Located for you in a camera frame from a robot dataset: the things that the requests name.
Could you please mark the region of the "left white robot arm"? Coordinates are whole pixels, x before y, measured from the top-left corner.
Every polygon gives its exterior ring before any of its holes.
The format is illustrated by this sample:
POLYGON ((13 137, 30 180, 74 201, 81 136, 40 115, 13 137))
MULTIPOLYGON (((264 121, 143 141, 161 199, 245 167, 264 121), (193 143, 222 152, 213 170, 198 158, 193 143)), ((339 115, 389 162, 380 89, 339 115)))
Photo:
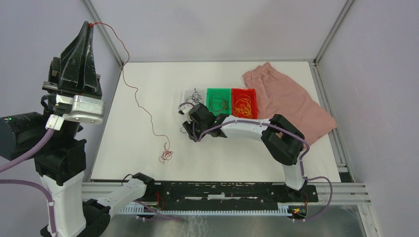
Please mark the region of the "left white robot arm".
POLYGON ((92 50, 93 24, 84 22, 79 34, 52 59, 42 113, 0 119, 1 171, 33 159, 41 184, 4 180, 4 184, 32 186, 47 199, 48 225, 44 237, 98 237, 111 219, 131 202, 155 196, 154 179, 137 173, 115 191, 97 199, 82 199, 86 169, 86 140, 77 140, 81 123, 101 124, 105 114, 100 76, 92 50))

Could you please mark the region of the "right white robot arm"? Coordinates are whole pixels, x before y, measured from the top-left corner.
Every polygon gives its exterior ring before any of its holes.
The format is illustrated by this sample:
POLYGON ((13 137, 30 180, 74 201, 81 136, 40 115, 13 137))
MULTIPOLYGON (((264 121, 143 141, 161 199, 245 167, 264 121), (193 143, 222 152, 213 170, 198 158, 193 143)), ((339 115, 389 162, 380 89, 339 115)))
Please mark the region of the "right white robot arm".
POLYGON ((182 124, 189 138, 200 142, 206 135, 214 138, 247 138, 260 141, 273 159, 283 166, 285 194, 291 201, 305 196, 306 180, 302 158, 310 149, 305 136, 284 116, 268 119, 239 118, 228 114, 214 115, 202 103, 184 102, 178 112, 186 116, 182 124))

